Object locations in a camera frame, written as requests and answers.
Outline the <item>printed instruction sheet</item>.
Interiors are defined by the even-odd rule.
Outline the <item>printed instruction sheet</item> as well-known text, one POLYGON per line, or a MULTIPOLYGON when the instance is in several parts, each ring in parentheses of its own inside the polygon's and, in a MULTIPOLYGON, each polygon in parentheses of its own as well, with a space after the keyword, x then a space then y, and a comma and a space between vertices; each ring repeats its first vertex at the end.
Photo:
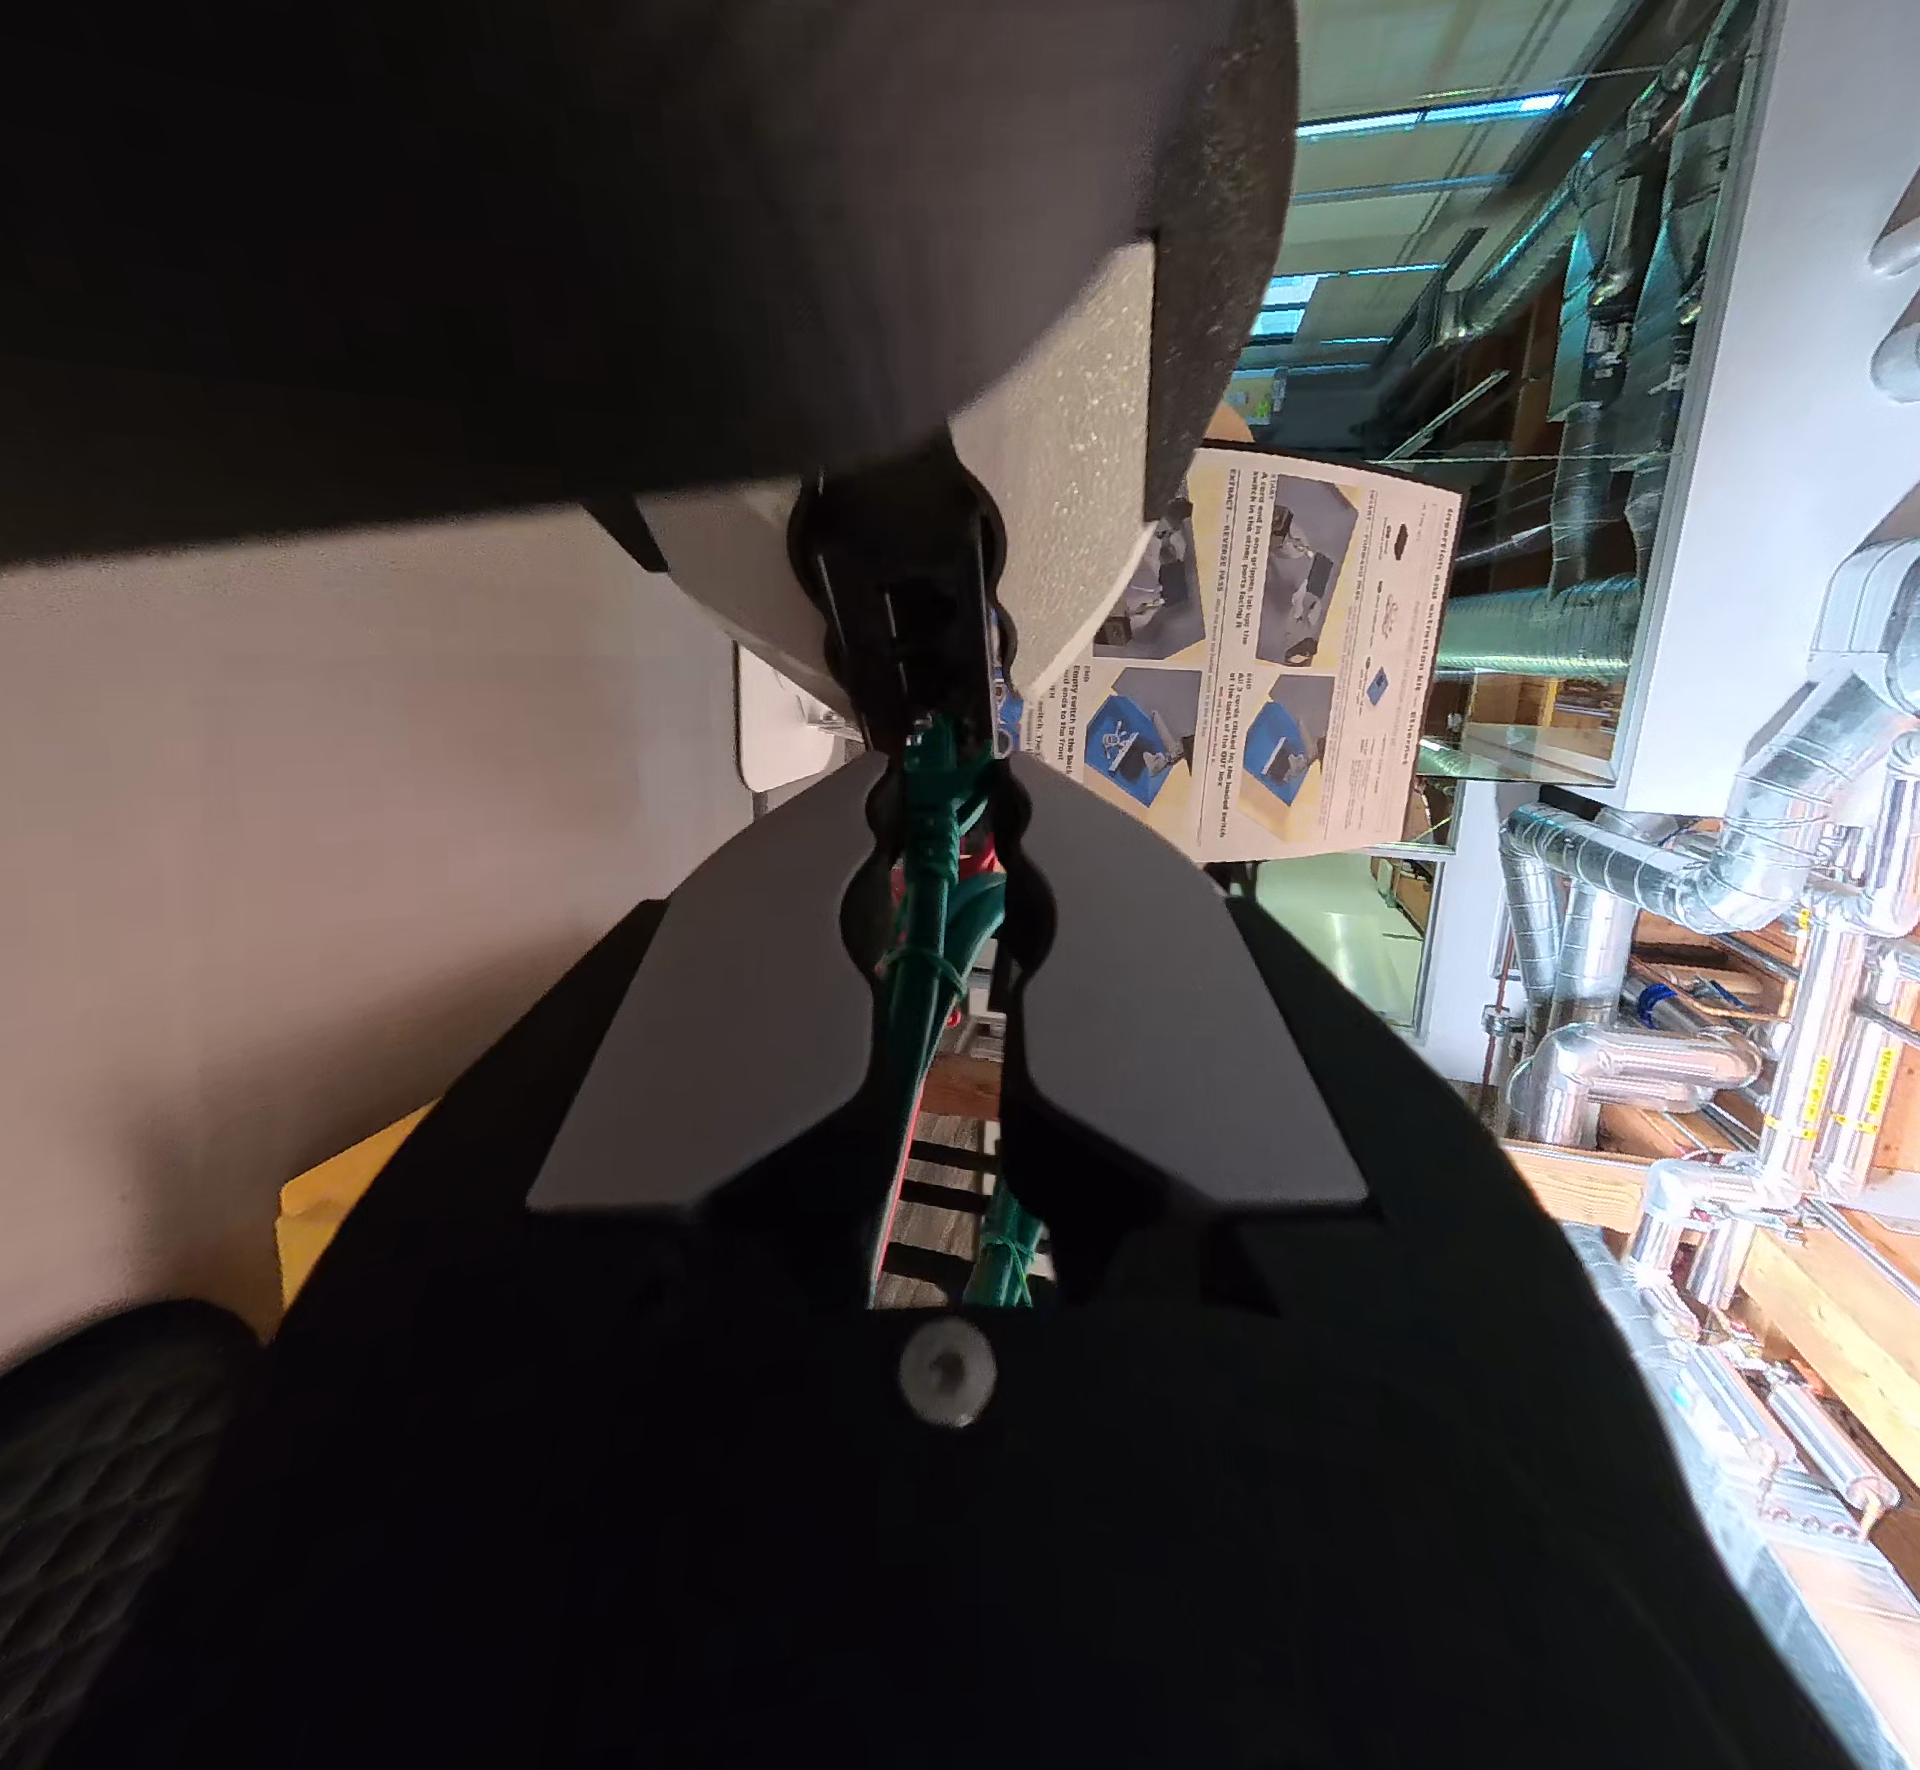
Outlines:
POLYGON ((1203 447, 1017 748, 1196 864, 1398 842, 1463 509, 1391 471, 1203 447))

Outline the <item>cluster of silver pipes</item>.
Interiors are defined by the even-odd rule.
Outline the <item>cluster of silver pipes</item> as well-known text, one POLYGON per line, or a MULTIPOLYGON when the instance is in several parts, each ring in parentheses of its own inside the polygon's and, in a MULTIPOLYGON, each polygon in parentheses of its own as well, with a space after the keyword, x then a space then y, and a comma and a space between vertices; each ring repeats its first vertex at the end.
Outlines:
POLYGON ((1686 1378, 1764 1482, 1820 1477, 1861 1529, 1899 1505, 1805 1375, 1767 1361, 1736 1319, 1761 1235, 1804 1237, 1842 1208, 1916 1224, 1916 1185, 1875 1176, 1902 1051, 1916 1049, 1918 545, 1836 568, 1810 681, 1742 765, 1716 831, 1672 817, 1513 810, 1499 871, 1526 1051, 1506 1110, 1524 1139, 1592 1149, 1604 1104, 1703 1112, 1758 1088, 1756 1144, 1658 1157, 1622 1267, 1686 1378), (1642 917, 1722 944, 1789 919, 1797 954, 1762 964, 1762 1020, 1630 971, 1642 917))

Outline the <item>white stand base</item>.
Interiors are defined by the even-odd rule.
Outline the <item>white stand base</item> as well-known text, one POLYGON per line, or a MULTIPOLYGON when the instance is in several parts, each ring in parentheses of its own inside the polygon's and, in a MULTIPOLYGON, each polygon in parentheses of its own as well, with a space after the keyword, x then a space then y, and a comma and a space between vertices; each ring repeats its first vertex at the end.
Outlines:
POLYGON ((736 658, 738 770, 754 797, 781 797, 864 753, 850 717, 744 644, 736 658))

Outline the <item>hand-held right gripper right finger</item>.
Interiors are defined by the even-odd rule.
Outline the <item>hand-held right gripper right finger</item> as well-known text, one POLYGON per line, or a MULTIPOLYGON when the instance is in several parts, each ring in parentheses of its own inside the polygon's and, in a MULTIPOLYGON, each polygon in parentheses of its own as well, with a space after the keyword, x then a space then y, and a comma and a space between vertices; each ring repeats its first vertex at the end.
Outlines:
POLYGON ((1222 1210, 1348 1210, 1367 1186, 1207 873, 1014 754, 1006 1017, 1031 1099, 1222 1210))

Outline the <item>yellow plastic bin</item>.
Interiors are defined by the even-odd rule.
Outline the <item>yellow plastic bin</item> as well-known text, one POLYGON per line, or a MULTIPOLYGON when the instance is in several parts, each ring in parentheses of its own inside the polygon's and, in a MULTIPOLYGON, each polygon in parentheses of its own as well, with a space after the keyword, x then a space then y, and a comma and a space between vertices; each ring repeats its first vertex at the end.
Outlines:
POLYGON ((280 1315, 298 1301, 352 1207, 435 1104, 421 1104, 280 1185, 272 1227, 280 1315))

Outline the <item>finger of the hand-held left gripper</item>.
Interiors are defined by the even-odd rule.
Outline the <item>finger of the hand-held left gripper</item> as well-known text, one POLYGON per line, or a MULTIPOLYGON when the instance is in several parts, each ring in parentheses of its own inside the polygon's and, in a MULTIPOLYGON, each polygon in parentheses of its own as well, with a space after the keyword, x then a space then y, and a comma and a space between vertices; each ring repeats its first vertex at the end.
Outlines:
POLYGON ((736 647, 813 700, 828 719, 860 733, 830 671, 828 620, 793 550, 803 500, 797 476, 661 493, 612 493, 584 514, 646 572, 664 574, 726 629, 736 647))
POLYGON ((1087 649, 1141 556, 1156 248, 1112 253, 1020 362, 951 419, 1004 538, 1006 674, 1042 698, 1087 649))

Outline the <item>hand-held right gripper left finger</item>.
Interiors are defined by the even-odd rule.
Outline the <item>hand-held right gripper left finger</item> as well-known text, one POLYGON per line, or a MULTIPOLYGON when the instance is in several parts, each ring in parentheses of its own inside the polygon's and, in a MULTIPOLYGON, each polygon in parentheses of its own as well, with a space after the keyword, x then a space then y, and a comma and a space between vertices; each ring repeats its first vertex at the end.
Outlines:
POLYGON ((890 869, 864 754, 668 897, 526 1204, 684 1210, 851 1101, 876 1043, 890 869))

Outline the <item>black ethernet switch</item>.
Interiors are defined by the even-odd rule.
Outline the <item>black ethernet switch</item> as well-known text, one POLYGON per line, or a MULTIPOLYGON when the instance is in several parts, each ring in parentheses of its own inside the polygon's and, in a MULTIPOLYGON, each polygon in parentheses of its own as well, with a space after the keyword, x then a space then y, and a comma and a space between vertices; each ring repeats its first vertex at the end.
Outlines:
POLYGON ((823 620, 828 673, 871 748, 899 759, 916 728, 942 719, 962 759, 996 754, 1006 538, 949 432, 821 475, 788 550, 823 620))

